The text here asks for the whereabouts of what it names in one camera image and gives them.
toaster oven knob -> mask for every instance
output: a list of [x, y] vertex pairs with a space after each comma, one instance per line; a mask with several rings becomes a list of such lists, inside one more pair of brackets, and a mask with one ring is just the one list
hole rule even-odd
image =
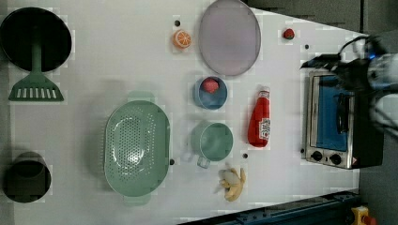
[[311, 157], [315, 160], [315, 161], [320, 161], [322, 159], [322, 153], [315, 151], [313, 152], [313, 154], [311, 155]]
[[331, 162], [334, 165], [339, 165], [340, 163], [342, 163], [342, 158], [339, 155], [333, 155], [330, 157]]

black pan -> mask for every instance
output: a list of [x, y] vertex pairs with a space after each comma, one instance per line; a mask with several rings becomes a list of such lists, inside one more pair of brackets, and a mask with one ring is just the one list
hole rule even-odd
[[17, 67], [32, 70], [32, 30], [41, 36], [41, 70], [61, 66], [72, 47], [70, 31], [51, 11], [24, 7], [11, 12], [0, 26], [0, 44], [8, 59]]

green spatula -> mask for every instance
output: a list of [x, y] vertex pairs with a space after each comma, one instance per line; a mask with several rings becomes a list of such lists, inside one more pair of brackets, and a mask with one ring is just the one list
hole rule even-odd
[[63, 101], [58, 86], [41, 72], [41, 40], [37, 28], [32, 38], [32, 71], [12, 87], [11, 101]]

blue bowl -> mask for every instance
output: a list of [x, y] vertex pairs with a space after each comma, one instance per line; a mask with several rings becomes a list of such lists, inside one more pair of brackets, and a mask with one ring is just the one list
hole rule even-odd
[[[215, 80], [219, 84], [219, 89], [213, 94], [205, 91], [203, 81], [207, 78]], [[218, 77], [207, 77], [196, 82], [193, 87], [193, 99], [196, 105], [208, 110], [218, 110], [225, 103], [228, 97], [228, 90], [224, 81]]]

black pot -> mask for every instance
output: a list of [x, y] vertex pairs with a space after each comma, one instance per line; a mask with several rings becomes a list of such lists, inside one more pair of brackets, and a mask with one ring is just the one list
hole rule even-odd
[[52, 177], [42, 157], [36, 153], [20, 155], [6, 171], [3, 190], [17, 203], [30, 203], [43, 197]]

